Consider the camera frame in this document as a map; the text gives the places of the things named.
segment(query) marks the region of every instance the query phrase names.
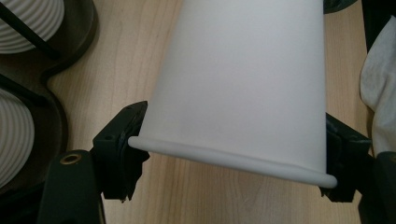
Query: wood grain surface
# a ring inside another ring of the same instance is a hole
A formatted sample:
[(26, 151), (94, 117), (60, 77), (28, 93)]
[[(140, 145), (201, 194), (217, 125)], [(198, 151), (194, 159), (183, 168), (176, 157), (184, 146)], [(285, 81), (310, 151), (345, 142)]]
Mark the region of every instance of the wood grain surface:
[[(49, 82), (70, 128), (68, 149), (92, 139), (124, 106), (149, 100), (182, 0), (94, 0), (97, 36), (76, 64)], [(325, 16), (327, 110), (367, 135), (359, 80), (366, 57), (361, 2)], [(361, 223), (354, 203), (318, 187), (151, 153), (130, 202), (105, 201), (109, 224)]]

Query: stacked paper cup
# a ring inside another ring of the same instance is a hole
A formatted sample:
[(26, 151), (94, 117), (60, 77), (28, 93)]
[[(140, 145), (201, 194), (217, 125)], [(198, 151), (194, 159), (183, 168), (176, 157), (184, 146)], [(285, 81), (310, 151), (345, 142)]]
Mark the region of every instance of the stacked paper cup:
[[(50, 39), (64, 18), (63, 0), (0, 0), (44, 40)], [(0, 20), (0, 54), (18, 53), (35, 46)]]
[(34, 139), (29, 109), (17, 97), (0, 89), (0, 188), (26, 163)]

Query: black plastic bracket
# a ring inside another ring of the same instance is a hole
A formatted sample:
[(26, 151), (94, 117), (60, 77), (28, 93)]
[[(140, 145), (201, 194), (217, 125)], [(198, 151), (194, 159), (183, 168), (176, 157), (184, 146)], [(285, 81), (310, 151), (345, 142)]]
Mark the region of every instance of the black plastic bracket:
[(140, 102), (124, 107), (107, 126), (93, 138), (91, 154), (106, 199), (131, 200), (142, 163), (149, 154), (128, 146), (128, 138), (137, 136), (148, 107)]

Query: white paper cup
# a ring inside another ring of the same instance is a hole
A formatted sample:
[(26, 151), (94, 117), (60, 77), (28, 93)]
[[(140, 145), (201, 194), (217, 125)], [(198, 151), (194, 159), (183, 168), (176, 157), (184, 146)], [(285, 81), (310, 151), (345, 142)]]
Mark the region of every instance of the white paper cup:
[(332, 188), (323, 5), (185, 0), (132, 147)]
[(26, 163), (34, 140), (35, 126), (29, 109), (0, 89), (0, 188)]
[[(63, 0), (0, 0), (44, 40), (49, 40), (64, 19)], [(19, 53), (35, 46), (0, 20), (0, 53)]]

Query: white cloth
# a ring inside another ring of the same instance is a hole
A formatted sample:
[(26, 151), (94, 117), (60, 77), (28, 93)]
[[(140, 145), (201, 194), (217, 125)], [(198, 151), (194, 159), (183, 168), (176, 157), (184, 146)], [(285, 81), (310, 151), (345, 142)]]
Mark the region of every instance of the white cloth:
[(396, 19), (375, 40), (361, 72), (361, 99), (374, 112), (375, 155), (396, 151)]

